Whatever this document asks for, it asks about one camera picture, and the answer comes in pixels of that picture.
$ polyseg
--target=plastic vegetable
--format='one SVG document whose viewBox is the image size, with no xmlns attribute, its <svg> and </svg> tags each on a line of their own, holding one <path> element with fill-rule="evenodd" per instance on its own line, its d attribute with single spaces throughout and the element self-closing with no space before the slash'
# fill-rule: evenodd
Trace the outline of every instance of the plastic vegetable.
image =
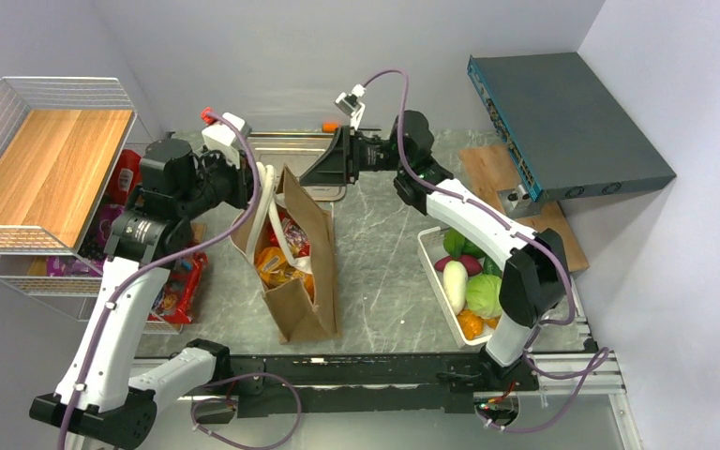
<svg viewBox="0 0 720 450">
<path fill-rule="evenodd" d="M 501 292 L 501 278 L 494 275 L 479 275 L 468 281 L 465 300 L 468 309 L 482 319 L 490 319 L 503 313 L 498 295 Z"/>
<path fill-rule="evenodd" d="M 445 265 L 448 264 L 449 261 L 459 261 L 462 263 L 462 265 L 465 266 L 465 270 L 468 271 L 468 277 L 473 277 L 482 273 L 482 264 L 479 263 L 479 261 L 473 256 L 469 255 L 462 255 L 457 259 L 454 259 L 451 256 L 446 256 L 445 258 L 435 262 L 435 270 L 442 272 L 445 270 Z"/>
<path fill-rule="evenodd" d="M 498 322 L 501 320 L 501 316 L 493 317 L 492 319 L 486 319 L 485 323 L 488 327 L 492 328 L 493 330 L 498 328 Z"/>
<path fill-rule="evenodd" d="M 485 275 L 495 275 L 498 277 L 503 275 L 501 267 L 499 267 L 498 264 L 492 261 L 492 258 L 490 258 L 489 256 L 485 256 L 484 265 L 482 266 L 482 273 Z"/>
<path fill-rule="evenodd" d="M 442 238 L 442 247 L 452 258 L 459 258 L 462 255 L 462 248 L 465 247 L 465 236 L 459 234 L 457 230 L 451 229 Z"/>
<path fill-rule="evenodd" d="M 459 261 L 449 261 L 442 271 L 442 289 L 454 314 L 465 308 L 465 286 L 468 284 L 468 271 Z"/>
<path fill-rule="evenodd" d="M 477 336 L 482 334 L 482 330 L 484 330 L 484 321 L 468 309 L 463 309 L 462 312 L 457 315 L 457 322 L 459 322 L 459 328 L 462 330 L 462 334 L 468 340 L 476 339 Z"/>
<path fill-rule="evenodd" d="M 484 258 L 485 252 L 481 248 L 479 248 L 476 244 L 471 242 L 470 239 L 465 238 L 465 245 L 462 246 L 462 254 L 463 255 L 471 255 L 474 258 Z"/>
<path fill-rule="evenodd" d="M 459 258 L 460 255 L 470 255 L 477 259 L 485 256 L 481 248 L 454 229 L 445 232 L 442 247 L 454 259 Z"/>
</svg>

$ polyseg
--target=metal wire rack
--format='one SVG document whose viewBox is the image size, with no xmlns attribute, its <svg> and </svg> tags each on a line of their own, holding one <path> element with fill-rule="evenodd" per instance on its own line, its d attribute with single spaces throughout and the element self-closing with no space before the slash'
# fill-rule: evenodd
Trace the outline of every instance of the metal wire rack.
<svg viewBox="0 0 720 450">
<path fill-rule="evenodd" d="M 5 77 L 0 79 L 0 158 L 9 147 L 21 124 L 33 110 L 132 110 L 135 111 L 122 84 L 115 78 L 92 77 Z M 137 119 L 133 113 L 120 142 L 125 144 L 131 127 Z M 106 174 L 111 176 L 112 167 Z M 103 183 L 100 194 L 103 194 Z M 70 247 L 57 236 L 40 226 L 0 225 L 0 281 L 37 298 L 49 296 L 77 297 L 82 302 L 76 320 L 82 320 L 88 308 L 86 297 L 98 294 L 99 277 L 45 277 L 31 275 L 28 267 L 31 258 L 64 256 L 86 260 L 78 254 L 83 232 L 89 227 L 97 211 L 91 205 L 81 237 Z M 166 322 L 152 322 L 149 328 L 155 333 L 178 333 L 179 329 Z"/>
</svg>

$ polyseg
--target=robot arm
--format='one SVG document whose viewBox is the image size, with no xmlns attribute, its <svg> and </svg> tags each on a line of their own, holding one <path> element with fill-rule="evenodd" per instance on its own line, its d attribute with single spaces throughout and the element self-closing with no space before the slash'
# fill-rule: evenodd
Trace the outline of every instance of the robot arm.
<svg viewBox="0 0 720 450">
<path fill-rule="evenodd" d="M 220 134 L 227 145 L 233 145 L 231 137 Z M 192 219 L 221 203 L 247 207 L 251 174 L 238 151 L 228 155 L 232 160 L 214 149 L 196 154 L 187 142 L 176 139 L 148 146 L 140 163 L 142 184 L 131 193 L 126 212 L 112 224 L 106 244 L 108 258 L 94 310 L 111 309 L 110 317 L 105 323 L 87 324 L 62 381 L 53 393 L 32 403 L 32 418 L 60 427 L 64 409 L 79 391 L 69 431 L 133 449 L 150 432 L 158 412 L 197 386 L 233 375 L 227 347 L 196 339 L 174 359 L 129 378 L 147 315 L 171 267 L 151 269 L 110 303 L 117 287 L 141 266 L 187 247 Z M 102 338 L 92 365 L 84 382 L 76 382 L 99 326 L 103 326 Z"/>
<path fill-rule="evenodd" d="M 353 124 L 365 109 L 357 94 L 362 95 L 352 90 L 351 95 L 342 95 L 336 100 Z M 412 170 L 438 189 L 425 188 L 403 169 L 397 149 L 398 132 L 403 133 L 404 154 Z M 516 234 L 549 249 L 566 271 L 562 239 L 550 229 L 537 232 L 494 209 L 489 208 L 488 214 L 471 204 L 469 201 L 484 202 L 438 164 L 431 155 L 432 144 L 434 136 L 429 131 L 428 120 L 416 111 L 404 112 L 402 130 L 398 130 L 397 117 L 386 140 L 366 137 L 353 125 L 344 126 L 336 131 L 327 151 L 299 181 L 303 186 L 346 186 L 355 183 L 360 172 L 396 171 L 393 184 L 402 201 L 421 214 L 451 226 L 492 257 L 503 268 L 500 293 L 503 315 L 482 356 L 489 362 L 489 375 L 502 378 L 519 364 L 534 327 L 559 303 L 564 292 L 553 262 L 532 245 L 516 238 Z M 459 199 L 441 191 L 453 192 Z"/>
</svg>

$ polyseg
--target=red cap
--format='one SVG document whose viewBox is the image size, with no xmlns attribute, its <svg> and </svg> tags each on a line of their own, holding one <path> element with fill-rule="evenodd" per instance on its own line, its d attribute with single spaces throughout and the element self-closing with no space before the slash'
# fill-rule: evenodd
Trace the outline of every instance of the red cap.
<svg viewBox="0 0 720 450">
<path fill-rule="evenodd" d="M 209 117 L 208 114 L 212 113 L 214 110 L 211 108 L 205 108 L 200 113 L 200 118 L 207 124 L 207 125 L 214 125 L 214 123 L 217 121 L 214 117 Z"/>
</svg>

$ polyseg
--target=white plastic tray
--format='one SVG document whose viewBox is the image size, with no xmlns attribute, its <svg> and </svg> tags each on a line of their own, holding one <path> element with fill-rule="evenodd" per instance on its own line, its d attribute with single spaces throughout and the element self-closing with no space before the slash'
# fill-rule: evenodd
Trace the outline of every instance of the white plastic tray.
<svg viewBox="0 0 720 450">
<path fill-rule="evenodd" d="M 418 258 L 421 260 L 421 264 L 424 265 L 424 270 L 427 271 L 429 284 L 432 285 L 432 290 L 434 290 L 437 296 L 437 302 L 448 322 L 448 327 L 451 329 L 454 341 L 457 342 L 460 349 L 479 349 L 487 343 L 489 337 L 492 336 L 495 330 L 485 324 L 484 331 L 482 331 L 482 334 L 476 339 L 466 339 L 465 335 L 462 334 L 462 329 L 459 327 L 459 322 L 457 322 L 457 316 L 454 315 L 451 306 L 448 304 L 448 299 L 445 296 L 445 291 L 443 290 L 443 273 L 434 270 L 434 264 L 448 256 L 448 252 L 443 248 L 443 236 L 448 230 L 450 229 L 435 227 L 420 232 L 418 234 Z"/>
</svg>

